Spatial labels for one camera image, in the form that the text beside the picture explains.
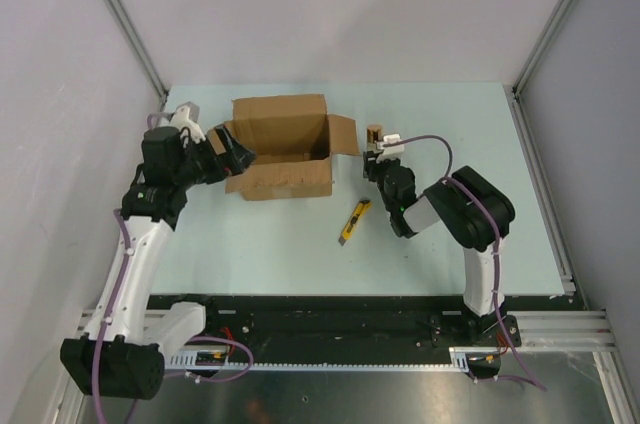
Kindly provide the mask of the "frosted bottle with gold cap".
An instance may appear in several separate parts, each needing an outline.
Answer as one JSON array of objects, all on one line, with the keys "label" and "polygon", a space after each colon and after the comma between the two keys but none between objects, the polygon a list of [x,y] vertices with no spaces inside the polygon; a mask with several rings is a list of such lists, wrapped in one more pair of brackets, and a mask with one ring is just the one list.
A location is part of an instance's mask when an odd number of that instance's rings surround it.
[{"label": "frosted bottle with gold cap", "polygon": [[379,124],[371,124],[366,128],[366,150],[376,151],[377,143],[382,140],[383,127]]}]

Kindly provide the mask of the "brown cardboard express box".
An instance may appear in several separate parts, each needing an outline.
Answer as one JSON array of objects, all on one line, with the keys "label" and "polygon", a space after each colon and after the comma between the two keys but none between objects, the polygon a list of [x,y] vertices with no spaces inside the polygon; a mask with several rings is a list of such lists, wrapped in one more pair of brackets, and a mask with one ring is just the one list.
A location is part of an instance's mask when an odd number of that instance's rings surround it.
[{"label": "brown cardboard express box", "polygon": [[238,98],[225,126],[257,155],[225,184],[246,201],[328,197],[332,157],[360,154],[355,120],[329,113],[322,94]]}]

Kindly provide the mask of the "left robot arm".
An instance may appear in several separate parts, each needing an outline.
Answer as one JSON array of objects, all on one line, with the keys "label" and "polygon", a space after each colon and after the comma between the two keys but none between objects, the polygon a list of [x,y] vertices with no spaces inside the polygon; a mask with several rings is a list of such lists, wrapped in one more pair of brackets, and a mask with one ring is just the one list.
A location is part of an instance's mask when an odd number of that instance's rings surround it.
[{"label": "left robot arm", "polygon": [[194,338],[207,344],[221,320],[193,302],[173,305],[155,325],[145,314],[160,257],[177,228],[187,192],[244,173],[256,155],[226,125],[204,135],[195,124],[146,131],[142,161],[114,212],[119,239],[99,302],[78,338],[67,338],[60,360],[75,384],[94,400],[149,400],[165,365]]}]

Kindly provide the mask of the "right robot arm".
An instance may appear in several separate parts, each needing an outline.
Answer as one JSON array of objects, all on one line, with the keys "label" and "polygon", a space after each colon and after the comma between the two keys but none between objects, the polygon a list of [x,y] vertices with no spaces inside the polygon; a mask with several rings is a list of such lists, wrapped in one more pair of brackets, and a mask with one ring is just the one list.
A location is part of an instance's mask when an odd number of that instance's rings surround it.
[{"label": "right robot arm", "polygon": [[512,202],[470,166],[418,193],[414,172],[399,158],[369,150],[363,176],[376,184],[396,236],[410,239],[441,223],[463,248],[464,310],[451,331],[473,345],[486,344],[503,315],[500,258],[516,217]]}]

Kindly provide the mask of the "yellow utility knife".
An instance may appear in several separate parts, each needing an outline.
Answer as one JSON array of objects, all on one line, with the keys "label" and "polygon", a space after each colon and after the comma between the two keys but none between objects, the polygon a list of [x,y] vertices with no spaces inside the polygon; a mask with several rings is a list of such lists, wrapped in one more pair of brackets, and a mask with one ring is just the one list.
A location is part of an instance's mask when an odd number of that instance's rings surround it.
[{"label": "yellow utility knife", "polygon": [[366,214],[366,212],[371,208],[372,201],[368,198],[363,198],[358,201],[353,211],[351,212],[347,222],[342,228],[338,242],[341,246],[344,246],[348,240],[351,239],[359,221]]}]

